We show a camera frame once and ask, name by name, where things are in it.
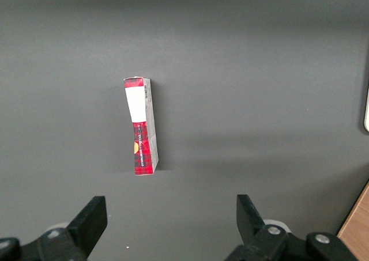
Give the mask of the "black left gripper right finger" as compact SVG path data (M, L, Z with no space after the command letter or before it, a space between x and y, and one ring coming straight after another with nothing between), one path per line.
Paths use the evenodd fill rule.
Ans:
M226 260L356 260L335 235L311 232L304 240L265 223L248 195L236 198L236 223L243 243Z

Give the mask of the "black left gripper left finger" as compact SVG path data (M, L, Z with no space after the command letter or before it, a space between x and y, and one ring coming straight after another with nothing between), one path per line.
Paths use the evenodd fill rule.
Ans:
M106 227L106 198L95 196L66 227L52 228L31 243L1 238L1 260L88 260Z

